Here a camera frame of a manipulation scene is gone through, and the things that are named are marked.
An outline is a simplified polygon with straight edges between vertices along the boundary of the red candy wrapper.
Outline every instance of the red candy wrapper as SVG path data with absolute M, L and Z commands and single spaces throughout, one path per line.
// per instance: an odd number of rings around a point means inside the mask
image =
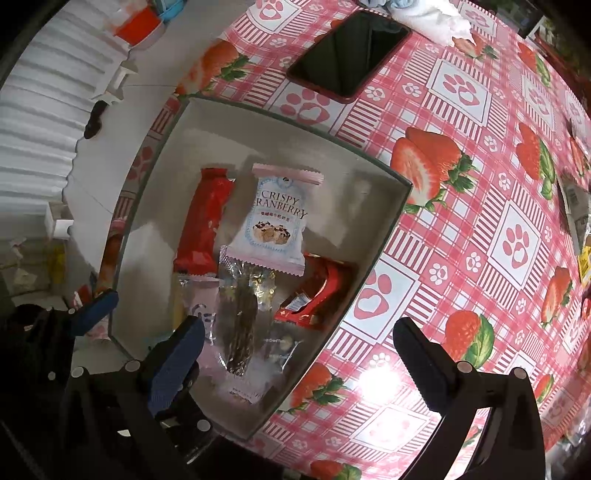
M 287 297 L 274 318 L 319 330 L 325 317 L 334 312 L 347 293 L 355 268 L 352 264 L 314 254 L 304 256 L 314 273 Z
M 202 168 L 183 227 L 173 270 L 189 275 L 217 273 L 213 244 L 222 219 L 224 205 L 234 189 L 225 168 Z

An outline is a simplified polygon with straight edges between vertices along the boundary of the floor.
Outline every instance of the floor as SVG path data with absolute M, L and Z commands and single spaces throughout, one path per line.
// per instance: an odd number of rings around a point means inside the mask
M 74 217 L 67 260 L 67 291 L 98 271 L 115 203 L 152 121 L 192 61 L 254 0 L 188 0 L 148 50 L 131 52 L 138 75 L 123 86 L 124 101 L 102 115 L 103 128 L 77 146 L 64 200 Z

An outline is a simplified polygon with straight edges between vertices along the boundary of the screw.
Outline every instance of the screw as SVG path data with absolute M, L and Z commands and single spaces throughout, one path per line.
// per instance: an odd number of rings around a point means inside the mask
M 137 360 L 130 360 L 125 364 L 125 369 L 128 372 L 135 372 L 136 370 L 139 370 L 139 366 L 140 363 Z
M 523 370 L 521 367 L 517 367 L 515 370 L 513 370 L 513 374 L 517 378 L 520 378 L 522 380 L 525 380 L 527 378 L 527 372 Z
M 201 432 L 208 432 L 211 427 L 212 427 L 212 424 L 209 423 L 207 420 L 199 420 L 197 422 L 197 428 Z
M 457 369 L 463 374 L 469 374 L 472 371 L 472 365 L 469 362 L 458 362 Z
M 74 378 L 81 377 L 83 373 L 84 369 L 82 367 L 76 367 L 74 370 L 72 370 L 72 376 Z

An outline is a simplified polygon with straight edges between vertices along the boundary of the blue gripper pad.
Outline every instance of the blue gripper pad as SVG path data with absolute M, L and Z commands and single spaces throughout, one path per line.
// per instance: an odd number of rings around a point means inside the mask
M 115 290 L 106 290 L 90 303 L 83 305 L 74 312 L 70 319 L 70 336 L 82 336 L 99 321 L 111 313 L 117 303 L 119 295 Z
M 152 415 L 169 408 L 204 343 L 203 322 L 188 316 L 172 336 L 156 345 L 142 362 L 139 381 L 147 392 Z

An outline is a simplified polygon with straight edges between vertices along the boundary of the table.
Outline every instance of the table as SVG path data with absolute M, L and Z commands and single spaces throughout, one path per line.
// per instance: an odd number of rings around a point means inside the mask
M 567 175 L 585 186 L 591 179 L 573 155 L 567 120 L 584 138 L 591 123 L 556 72 L 506 25 L 470 2 L 453 3 L 472 23 L 476 47 L 443 48 L 413 33 L 350 105 L 285 79 L 315 38 L 357 8 L 349 0 L 256 0 L 177 88 L 181 96 L 200 90 L 328 132 L 422 185 L 302 380 L 320 386 L 326 375 L 339 377 L 345 388 L 335 392 L 338 400 L 288 405 L 245 444 L 321 480 L 340 473 L 397 478 L 437 426 L 439 416 L 422 402 L 389 335 L 402 316 L 481 371 L 523 367 L 546 448 L 591 392 L 589 322 L 580 315 L 583 288 L 556 179 Z M 177 96 L 167 101 L 129 171 L 99 275 L 103 288 L 112 283 L 126 219 L 179 107 Z M 429 181 L 400 160 L 401 149 L 422 162 Z M 465 469 L 485 416 L 476 416 L 448 478 Z

